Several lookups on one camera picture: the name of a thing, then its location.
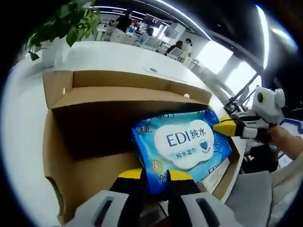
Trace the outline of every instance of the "edi logo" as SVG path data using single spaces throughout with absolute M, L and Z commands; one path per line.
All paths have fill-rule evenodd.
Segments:
M 214 154 L 214 134 L 207 123 L 194 120 L 187 126 L 164 125 L 155 133 L 161 156 L 180 169 L 191 169 Z

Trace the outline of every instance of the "white table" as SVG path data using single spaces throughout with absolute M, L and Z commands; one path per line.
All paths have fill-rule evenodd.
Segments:
M 80 42 L 70 49 L 62 66 L 50 70 L 116 70 L 155 76 L 209 88 L 180 62 L 142 48 L 109 42 Z M 11 73 L 3 98 L 3 158 L 7 174 L 25 212 L 38 226 L 59 225 L 59 206 L 51 184 L 45 179 L 42 139 L 47 107 L 42 83 L 41 60 L 27 56 Z M 220 117 L 222 103 L 212 96 L 210 106 Z M 242 160 L 245 141 L 233 138 Z M 225 202 L 237 173 L 222 201 Z

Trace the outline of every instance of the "office chair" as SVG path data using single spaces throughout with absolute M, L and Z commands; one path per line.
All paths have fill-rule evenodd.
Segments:
M 183 50 L 175 47 L 171 52 L 167 54 L 168 57 L 177 60 L 178 57 L 183 53 Z
M 156 37 L 148 37 L 148 39 L 141 45 L 142 48 L 155 51 L 155 49 L 160 45 L 161 41 Z

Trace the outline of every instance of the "human hand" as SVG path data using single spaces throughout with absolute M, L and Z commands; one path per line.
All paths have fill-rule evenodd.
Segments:
M 244 156 L 245 156 L 245 157 L 248 156 L 248 155 L 250 155 L 250 149 L 249 149 L 249 150 L 246 150 L 246 151 L 244 152 Z
M 289 137 L 290 133 L 283 129 L 280 125 L 276 125 L 267 131 L 271 136 L 270 145 L 276 146 L 277 148 L 285 144 L 285 141 Z

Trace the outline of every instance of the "blue package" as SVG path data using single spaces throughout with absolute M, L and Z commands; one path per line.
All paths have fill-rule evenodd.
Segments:
M 231 153 L 227 138 L 212 130 L 219 123 L 211 110 L 163 114 L 138 122 L 133 128 L 147 172 L 149 193 L 166 188 L 166 170 L 190 174 L 197 183 L 207 177 Z

